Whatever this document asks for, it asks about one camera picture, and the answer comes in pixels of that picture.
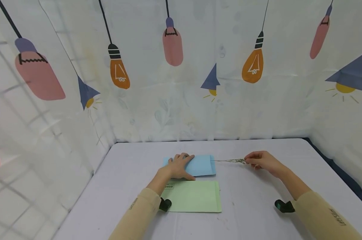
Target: light green envelope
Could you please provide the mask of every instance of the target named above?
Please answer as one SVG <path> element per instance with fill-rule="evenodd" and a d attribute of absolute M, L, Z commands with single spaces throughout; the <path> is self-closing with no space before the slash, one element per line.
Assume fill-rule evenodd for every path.
<path fill-rule="evenodd" d="M 216 181 L 171 181 L 161 197 L 172 202 L 168 212 L 222 212 Z"/>

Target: blue lamp shade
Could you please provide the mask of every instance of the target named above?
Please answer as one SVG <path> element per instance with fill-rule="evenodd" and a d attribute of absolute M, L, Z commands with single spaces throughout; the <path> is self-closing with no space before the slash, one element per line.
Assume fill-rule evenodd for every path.
<path fill-rule="evenodd" d="M 325 81 L 339 83 L 362 91 L 362 56 L 344 66 Z"/>
<path fill-rule="evenodd" d="M 91 88 L 90 86 L 86 85 L 79 76 L 78 76 L 78 86 L 80 88 L 82 108 L 85 110 L 86 103 L 94 96 L 100 93 Z"/>
<path fill-rule="evenodd" d="M 217 90 L 217 86 L 220 86 L 217 79 L 217 64 L 211 69 L 209 75 L 206 80 L 202 84 L 201 88 L 209 89 L 209 90 Z"/>

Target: metal wire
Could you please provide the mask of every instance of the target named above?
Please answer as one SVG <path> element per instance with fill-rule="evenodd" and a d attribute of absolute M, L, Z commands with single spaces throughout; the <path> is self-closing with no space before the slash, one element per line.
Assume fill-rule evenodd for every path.
<path fill-rule="evenodd" d="M 244 159 L 214 160 L 215 162 L 239 162 L 245 164 Z"/>

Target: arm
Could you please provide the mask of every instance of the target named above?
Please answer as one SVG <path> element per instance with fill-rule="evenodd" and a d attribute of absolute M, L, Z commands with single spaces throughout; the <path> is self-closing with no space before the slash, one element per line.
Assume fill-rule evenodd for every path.
<path fill-rule="evenodd" d="M 254 169 L 265 169 L 279 178 L 294 198 L 292 204 L 299 219 L 317 240 L 362 239 L 362 236 L 320 195 L 266 151 L 245 157 Z"/>
<path fill-rule="evenodd" d="M 158 170 L 157 174 L 133 201 L 125 215 L 112 232 L 109 240 L 140 240 L 146 228 L 158 212 L 161 203 L 160 195 L 171 178 L 186 178 L 195 180 L 195 177 L 185 172 L 185 165 L 194 155 L 177 154 L 169 159 L 168 165 Z"/>

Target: light blue envelope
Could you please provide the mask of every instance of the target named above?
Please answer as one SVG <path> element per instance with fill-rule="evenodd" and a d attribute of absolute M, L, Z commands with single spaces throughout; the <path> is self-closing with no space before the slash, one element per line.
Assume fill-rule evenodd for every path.
<path fill-rule="evenodd" d="M 168 164 L 170 157 L 164 158 L 163 166 Z M 215 162 L 212 155 L 197 155 L 186 165 L 186 172 L 190 175 L 206 176 L 215 174 Z"/>

